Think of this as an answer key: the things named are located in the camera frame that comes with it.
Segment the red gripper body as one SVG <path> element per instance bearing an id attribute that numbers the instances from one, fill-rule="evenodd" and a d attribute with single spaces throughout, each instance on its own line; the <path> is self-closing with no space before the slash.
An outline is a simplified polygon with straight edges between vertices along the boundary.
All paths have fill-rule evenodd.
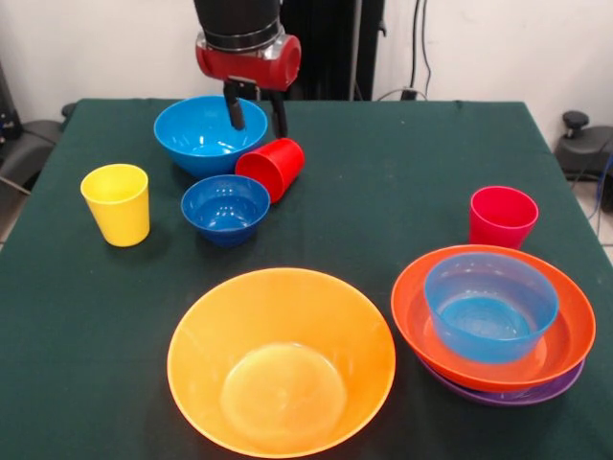
<path id="1" fill-rule="evenodd" d="M 212 48 L 200 32 L 195 55 L 200 70 L 211 79 L 247 82 L 261 89 L 285 91 L 298 76 L 302 49 L 295 35 L 281 34 L 265 48 L 227 53 Z"/>

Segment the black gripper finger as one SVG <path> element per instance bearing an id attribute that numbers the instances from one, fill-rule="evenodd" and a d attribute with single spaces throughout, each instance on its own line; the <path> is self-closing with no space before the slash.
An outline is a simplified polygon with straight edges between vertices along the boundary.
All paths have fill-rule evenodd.
<path id="1" fill-rule="evenodd" d="M 272 122 L 275 136 L 277 138 L 285 138 L 288 134 L 288 127 L 283 94 L 276 90 L 269 90 L 267 94 L 272 105 Z"/>
<path id="2" fill-rule="evenodd" d="M 245 122 L 238 97 L 238 84 L 231 80 L 224 82 L 223 95 L 232 127 L 243 130 Z"/>

